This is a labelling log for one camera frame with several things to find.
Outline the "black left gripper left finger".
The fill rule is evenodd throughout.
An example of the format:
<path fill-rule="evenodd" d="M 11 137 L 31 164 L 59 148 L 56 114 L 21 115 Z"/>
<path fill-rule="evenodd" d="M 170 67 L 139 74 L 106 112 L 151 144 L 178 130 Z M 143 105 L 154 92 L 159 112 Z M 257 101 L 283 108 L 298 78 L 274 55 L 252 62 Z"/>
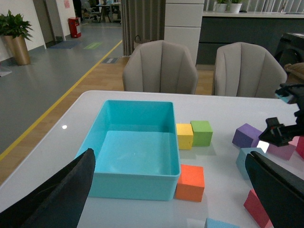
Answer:
<path fill-rule="evenodd" d="M 0 214 L 2 228 L 75 228 L 88 197 L 95 154 L 88 148 Z"/>

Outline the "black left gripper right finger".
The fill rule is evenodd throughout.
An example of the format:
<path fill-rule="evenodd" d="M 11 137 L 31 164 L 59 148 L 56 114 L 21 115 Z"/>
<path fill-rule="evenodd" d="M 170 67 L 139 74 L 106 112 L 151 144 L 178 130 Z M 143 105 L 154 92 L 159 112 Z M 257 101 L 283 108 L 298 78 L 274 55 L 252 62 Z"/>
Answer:
<path fill-rule="evenodd" d="M 275 228 L 304 226 L 304 180 L 267 157 L 251 151 L 245 168 L 263 208 Z"/>

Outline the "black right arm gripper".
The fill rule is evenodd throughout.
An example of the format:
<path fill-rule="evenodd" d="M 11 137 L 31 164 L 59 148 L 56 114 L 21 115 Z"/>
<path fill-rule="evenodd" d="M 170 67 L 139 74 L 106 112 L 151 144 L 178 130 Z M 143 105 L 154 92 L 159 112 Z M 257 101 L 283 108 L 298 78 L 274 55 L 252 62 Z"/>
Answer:
<path fill-rule="evenodd" d="M 275 95 L 285 103 L 296 104 L 298 111 L 294 112 L 295 125 L 285 126 L 279 123 L 277 117 L 266 119 L 266 129 L 259 135 L 259 140 L 277 147 L 286 146 L 295 136 L 304 135 L 304 85 L 283 83 L 275 90 Z"/>

